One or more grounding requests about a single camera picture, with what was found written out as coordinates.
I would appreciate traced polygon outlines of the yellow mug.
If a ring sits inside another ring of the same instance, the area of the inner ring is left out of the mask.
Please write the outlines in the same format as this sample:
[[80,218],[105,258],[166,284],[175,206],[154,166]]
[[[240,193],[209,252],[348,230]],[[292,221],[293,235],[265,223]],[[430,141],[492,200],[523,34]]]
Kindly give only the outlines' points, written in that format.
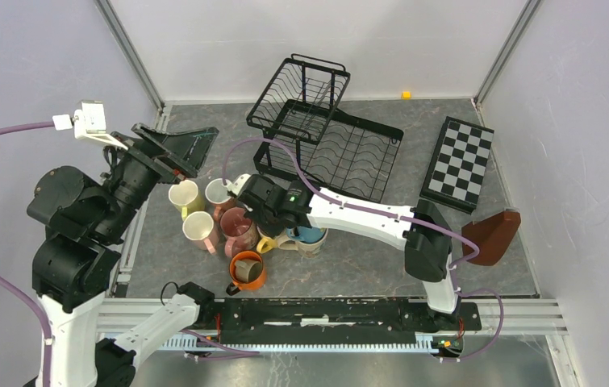
[[259,254],[265,254],[266,252],[269,252],[271,250],[279,249],[285,243],[290,241],[289,237],[284,231],[275,237],[270,237],[266,235],[266,233],[259,227],[257,228],[257,231],[260,236],[260,239],[257,242],[256,251]]

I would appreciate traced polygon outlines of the pink speckled mug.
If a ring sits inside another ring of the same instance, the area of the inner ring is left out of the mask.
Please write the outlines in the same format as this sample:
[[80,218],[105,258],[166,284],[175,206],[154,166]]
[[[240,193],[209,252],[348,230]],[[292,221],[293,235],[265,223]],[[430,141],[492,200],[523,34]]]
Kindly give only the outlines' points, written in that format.
[[244,208],[234,207],[227,210],[220,219],[219,226],[226,239],[224,254],[229,259],[257,245],[257,225],[245,214]]

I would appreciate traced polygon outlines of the yellow-green faceted mug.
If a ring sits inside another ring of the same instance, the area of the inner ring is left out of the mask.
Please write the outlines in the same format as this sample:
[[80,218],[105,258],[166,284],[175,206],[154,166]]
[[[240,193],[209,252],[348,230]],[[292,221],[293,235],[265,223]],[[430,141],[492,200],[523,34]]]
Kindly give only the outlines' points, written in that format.
[[180,212],[183,221],[190,214],[205,210],[204,197],[198,185],[192,180],[184,180],[171,185],[168,191],[168,199]]

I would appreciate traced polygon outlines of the salmon floral mug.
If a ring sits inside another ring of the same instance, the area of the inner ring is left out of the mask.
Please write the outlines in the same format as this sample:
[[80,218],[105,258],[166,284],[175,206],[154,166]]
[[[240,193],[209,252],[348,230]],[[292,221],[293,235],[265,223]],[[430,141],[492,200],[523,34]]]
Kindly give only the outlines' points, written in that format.
[[219,222],[223,214],[236,206],[236,199],[232,197],[221,178],[210,181],[204,191],[207,201],[214,207],[212,218]]

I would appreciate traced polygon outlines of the blue ribbed mug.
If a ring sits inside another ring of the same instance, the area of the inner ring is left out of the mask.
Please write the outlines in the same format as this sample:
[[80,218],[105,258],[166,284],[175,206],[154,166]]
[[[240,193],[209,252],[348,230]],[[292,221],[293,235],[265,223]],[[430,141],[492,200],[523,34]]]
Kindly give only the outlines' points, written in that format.
[[324,238],[327,230],[325,228],[297,226],[286,228],[287,236],[301,243],[313,244]]

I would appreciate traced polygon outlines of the white patterned mug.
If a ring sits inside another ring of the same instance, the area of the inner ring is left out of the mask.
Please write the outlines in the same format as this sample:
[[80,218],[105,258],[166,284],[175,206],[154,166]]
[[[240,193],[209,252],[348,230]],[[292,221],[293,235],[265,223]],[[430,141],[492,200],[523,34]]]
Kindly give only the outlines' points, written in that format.
[[281,247],[281,249],[283,249],[283,250],[290,250],[290,251],[296,251],[301,256],[306,257],[306,258],[314,258],[318,254],[320,254],[320,251],[321,251],[321,249],[323,248],[323,246],[325,244],[327,235],[328,235],[328,230],[327,230],[327,232],[326,232],[326,234],[325,234],[323,239],[321,239],[319,242],[313,243],[313,244],[296,242],[296,241],[294,241],[294,240],[289,238],[290,241],[285,243]]

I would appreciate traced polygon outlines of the pink faceted mug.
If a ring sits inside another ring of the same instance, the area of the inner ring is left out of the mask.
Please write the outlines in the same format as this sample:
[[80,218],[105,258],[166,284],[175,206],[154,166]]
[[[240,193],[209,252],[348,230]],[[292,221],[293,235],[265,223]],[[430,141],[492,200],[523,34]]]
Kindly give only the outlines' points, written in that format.
[[189,214],[182,224],[184,236],[198,248],[216,255],[220,242],[219,229],[215,220],[206,211]]

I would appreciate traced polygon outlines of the orange cup rack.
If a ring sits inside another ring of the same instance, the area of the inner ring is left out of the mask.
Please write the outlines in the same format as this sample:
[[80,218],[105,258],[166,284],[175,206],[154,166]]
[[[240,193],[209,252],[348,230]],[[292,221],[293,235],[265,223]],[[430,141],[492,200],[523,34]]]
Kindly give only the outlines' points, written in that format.
[[264,286],[267,278],[261,255],[253,251],[236,254],[230,263],[229,273],[231,282],[226,288],[228,296],[234,296],[240,291],[258,290]]

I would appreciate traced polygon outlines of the beige grey mug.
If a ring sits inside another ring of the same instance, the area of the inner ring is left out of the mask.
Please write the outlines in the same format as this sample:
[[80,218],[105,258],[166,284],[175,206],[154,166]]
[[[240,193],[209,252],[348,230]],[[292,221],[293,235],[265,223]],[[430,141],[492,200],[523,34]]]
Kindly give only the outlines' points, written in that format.
[[255,281],[263,271],[263,264],[259,260],[237,260],[234,264],[235,278],[241,283]]

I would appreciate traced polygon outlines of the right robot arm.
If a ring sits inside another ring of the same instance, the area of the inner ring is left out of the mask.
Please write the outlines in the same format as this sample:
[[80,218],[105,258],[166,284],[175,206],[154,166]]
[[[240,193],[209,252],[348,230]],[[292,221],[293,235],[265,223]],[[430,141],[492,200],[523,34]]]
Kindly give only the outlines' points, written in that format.
[[461,316],[458,296],[448,268],[452,232],[435,206],[389,206],[350,198],[308,180],[286,188],[260,174],[242,174],[225,182],[227,192],[246,210],[248,218],[268,236],[296,227],[323,228],[381,241],[404,254],[406,273],[423,282],[428,319],[448,329]]

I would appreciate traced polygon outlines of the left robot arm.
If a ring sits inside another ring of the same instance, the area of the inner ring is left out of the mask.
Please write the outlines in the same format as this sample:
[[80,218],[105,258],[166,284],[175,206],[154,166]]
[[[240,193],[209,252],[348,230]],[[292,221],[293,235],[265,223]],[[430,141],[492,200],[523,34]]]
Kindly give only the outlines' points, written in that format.
[[198,175],[218,133],[214,127],[163,133],[136,124],[131,135],[108,136],[102,181],[73,166],[39,180],[27,214],[44,225],[46,238],[32,261],[32,287],[51,330],[33,385],[128,386],[166,340],[214,322],[214,294],[188,282],[131,330],[97,339],[124,232],[156,185]]

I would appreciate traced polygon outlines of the checkerboard calibration board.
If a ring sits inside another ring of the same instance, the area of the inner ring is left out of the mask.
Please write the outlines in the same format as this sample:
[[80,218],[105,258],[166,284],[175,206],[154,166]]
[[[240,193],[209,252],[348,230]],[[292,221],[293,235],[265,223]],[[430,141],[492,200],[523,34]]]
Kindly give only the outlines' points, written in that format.
[[494,130],[446,117],[425,174],[420,197],[473,213],[478,205]]

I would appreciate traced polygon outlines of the brown wooden stand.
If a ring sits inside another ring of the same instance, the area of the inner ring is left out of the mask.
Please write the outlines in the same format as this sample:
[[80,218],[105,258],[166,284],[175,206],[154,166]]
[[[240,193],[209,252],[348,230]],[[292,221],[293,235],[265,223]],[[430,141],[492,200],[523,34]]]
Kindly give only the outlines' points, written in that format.
[[521,224],[517,210],[503,210],[479,222],[470,222],[461,228],[461,235],[474,242],[480,252],[469,263],[494,266],[505,255]]

